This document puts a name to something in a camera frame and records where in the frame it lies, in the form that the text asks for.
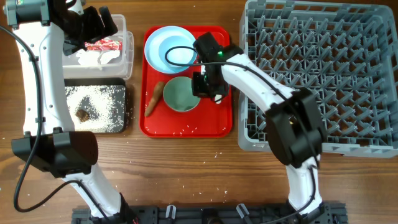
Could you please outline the white plastic spoon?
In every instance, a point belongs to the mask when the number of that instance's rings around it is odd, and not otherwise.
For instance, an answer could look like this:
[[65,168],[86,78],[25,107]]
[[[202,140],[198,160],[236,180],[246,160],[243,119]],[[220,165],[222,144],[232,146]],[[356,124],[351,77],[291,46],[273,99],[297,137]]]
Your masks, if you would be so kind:
[[221,96],[221,95],[216,95],[216,96],[215,96],[215,103],[216,103],[216,104],[220,104],[220,103],[221,103],[221,100],[222,100],[222,96]]

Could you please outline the red snack wrapper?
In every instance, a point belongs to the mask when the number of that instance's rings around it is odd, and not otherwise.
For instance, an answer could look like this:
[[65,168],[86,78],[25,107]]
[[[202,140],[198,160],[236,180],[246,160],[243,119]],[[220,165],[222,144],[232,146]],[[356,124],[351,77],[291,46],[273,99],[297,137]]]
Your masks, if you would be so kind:
[[105,50],[121,50],[123,48],[123,44],[118,40],[111,40],[110,38],[104,38],[96,41],[95,43],[85,43],[85,47],[87,50],[97,50],[97,51],[105,51]]

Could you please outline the white napkin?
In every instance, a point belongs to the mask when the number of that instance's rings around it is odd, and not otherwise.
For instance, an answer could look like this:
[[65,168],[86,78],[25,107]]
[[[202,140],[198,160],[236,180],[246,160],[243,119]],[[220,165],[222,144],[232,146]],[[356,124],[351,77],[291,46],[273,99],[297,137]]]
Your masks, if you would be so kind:
[[78,58],[78,63],[83,66],[94,66],[94,65],[106,65],[112,59],[118,58],[120,56],[119,50],[105,50],[105,51],[97,51],[97,50],[79,50],[76,53],[76,57]]

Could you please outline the mint green bowl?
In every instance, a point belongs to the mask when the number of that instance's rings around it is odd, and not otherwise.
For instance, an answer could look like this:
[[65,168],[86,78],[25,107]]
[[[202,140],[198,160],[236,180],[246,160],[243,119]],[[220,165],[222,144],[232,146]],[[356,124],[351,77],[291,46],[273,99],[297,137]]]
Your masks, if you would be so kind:
[[176,112],[191,111],[200,103],[200,98],[193,95],[192,79],[175,77],[168,81],[163,90],[166,105]]

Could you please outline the brown carrot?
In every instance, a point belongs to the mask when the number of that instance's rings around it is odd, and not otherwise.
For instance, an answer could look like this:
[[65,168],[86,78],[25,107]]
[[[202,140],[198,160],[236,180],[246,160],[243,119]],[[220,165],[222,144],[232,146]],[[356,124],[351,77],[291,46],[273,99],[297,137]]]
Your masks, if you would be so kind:
[[153,94],[151,99],[149,100],[149,104],[147,105],[147,108],[145,110],[144,116],[148,117],[152,114],[154,108],[156,107],[156,104],[160,100],[161,96],[163,95],[163,90],[165,87],[164,82],[158,82],[154,88]]

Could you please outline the large white plate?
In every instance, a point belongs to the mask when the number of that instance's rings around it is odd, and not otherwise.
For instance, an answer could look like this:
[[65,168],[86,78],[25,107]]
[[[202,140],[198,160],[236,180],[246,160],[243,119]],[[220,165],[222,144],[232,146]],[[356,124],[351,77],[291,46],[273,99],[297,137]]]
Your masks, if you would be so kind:
[[174,35],[184,35],[186,37],[194,37],[188,30],[178,26],[165,26],[156,29],[146,40],[144,47],[144,55],[149,65],[158,72],[165,74],[176,74],[169,69],[159,57],[160,43],[166,38]]

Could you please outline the white bowl with rice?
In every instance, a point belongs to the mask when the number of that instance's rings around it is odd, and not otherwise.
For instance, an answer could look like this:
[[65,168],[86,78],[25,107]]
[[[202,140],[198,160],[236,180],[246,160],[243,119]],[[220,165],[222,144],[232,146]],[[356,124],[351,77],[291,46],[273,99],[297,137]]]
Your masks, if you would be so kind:
[[174,73],[182,71],[187,67],[181,67],[177,65],[172,65],[168,63],[165,59],[166,52],[172,47],[178,47],[177,49],[171,50],[167,54],[167,58],[173,63],[189,64],[196,60],[197,53],[192,50],[193,43],[195,41],[194,37],[186,37],[184,35],[174,35],[166,37],[159,47],[159,57],[163,63]]

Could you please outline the brown food scrap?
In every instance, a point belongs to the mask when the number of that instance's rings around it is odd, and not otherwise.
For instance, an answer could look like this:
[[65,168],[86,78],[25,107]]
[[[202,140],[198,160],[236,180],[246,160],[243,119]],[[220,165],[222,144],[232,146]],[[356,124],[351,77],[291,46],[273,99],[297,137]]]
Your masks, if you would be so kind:
[[90,114],[83,109],[77,110],[75,116],[78,118],[79,122],[81,123],[84,123],[90,119]]

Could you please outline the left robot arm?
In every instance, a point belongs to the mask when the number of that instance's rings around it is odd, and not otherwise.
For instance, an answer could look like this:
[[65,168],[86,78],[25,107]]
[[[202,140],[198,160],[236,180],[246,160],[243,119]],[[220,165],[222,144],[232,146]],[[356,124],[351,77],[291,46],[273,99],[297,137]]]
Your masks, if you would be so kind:
[[117,33],[106,6],[80,1],[8,0],[4,31],[17,42],[25,94],[24,135],[12,151],[35,167],[71,185],[89,206],[92,223],[139,223],[123,195],[98,165],[98,142],[76,131],[68,110],[62,58],[88,43]]

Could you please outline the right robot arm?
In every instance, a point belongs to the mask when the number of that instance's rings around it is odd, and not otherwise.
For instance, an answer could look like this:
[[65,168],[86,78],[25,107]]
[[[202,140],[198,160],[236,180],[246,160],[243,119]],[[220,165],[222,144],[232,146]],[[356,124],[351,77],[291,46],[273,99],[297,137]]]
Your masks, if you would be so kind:
[[209,32],[193,43],[198,64],[205,72],[193,75],[193,94],[214,99],[235,86],[265,114],[268,144],[286,166],[289,204],[301,218],[320,211],[318,168],[326,130],[315,95],[307,88],[295,90],[258,68],[238,46],[223,47]]

